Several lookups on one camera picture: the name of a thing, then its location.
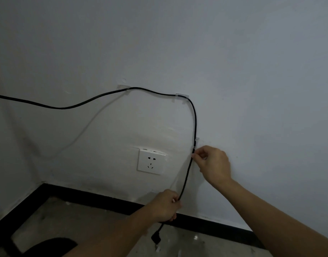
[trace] floor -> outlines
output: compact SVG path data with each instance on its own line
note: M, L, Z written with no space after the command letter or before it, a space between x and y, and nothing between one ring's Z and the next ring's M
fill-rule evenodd
M77 243L84 242L106 224L124 218L125 215L103 209L82 206L50 198L12 236L13 241L24 252L33 245L54 237L67 237ZM266 250L248 245L194 233L165 225L161 231L160 248L155 248L151 235L160 224L153 225L144 235L129 257L270 257ZM0 257L7 256L0 249Z

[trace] human hand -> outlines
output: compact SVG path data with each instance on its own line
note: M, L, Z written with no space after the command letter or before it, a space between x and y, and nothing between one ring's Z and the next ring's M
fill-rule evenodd
M155 222L172 221L176 219L176 211L182 207L178 197L175 191L164 190L145 207L149 209Z
M213 187L231 181L230 162L224 151L211 146L203 146L192 154L193 160L200 167L205 180Z

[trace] person's left arm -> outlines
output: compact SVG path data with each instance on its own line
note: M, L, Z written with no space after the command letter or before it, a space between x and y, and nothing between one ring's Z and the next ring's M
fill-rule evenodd
M102 232L76 246L64 257L127 256L150 226L156 222L172 221L176 218L176 211L179 208L181 208L181 203L178 201L178 194L172 190L165 190L149 204L120 221L112 233Z

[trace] wall outlet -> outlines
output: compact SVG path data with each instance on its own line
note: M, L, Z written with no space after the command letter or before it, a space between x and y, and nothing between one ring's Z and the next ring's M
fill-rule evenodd
M149 149L140 149L138 170L161 175L164 171L165 153Z

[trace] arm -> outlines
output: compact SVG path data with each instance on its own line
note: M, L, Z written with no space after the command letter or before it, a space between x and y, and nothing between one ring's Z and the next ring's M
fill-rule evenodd
M178 194L171 190L159 193L148 205L120 221L111 234L102 232L76 246L65 257L124 257L139 238L156 222L172 221L181 208Z
M252 194L230 175L224 151L203 146L192 155L205 179L234 206L274 257L328 256L328 238Z

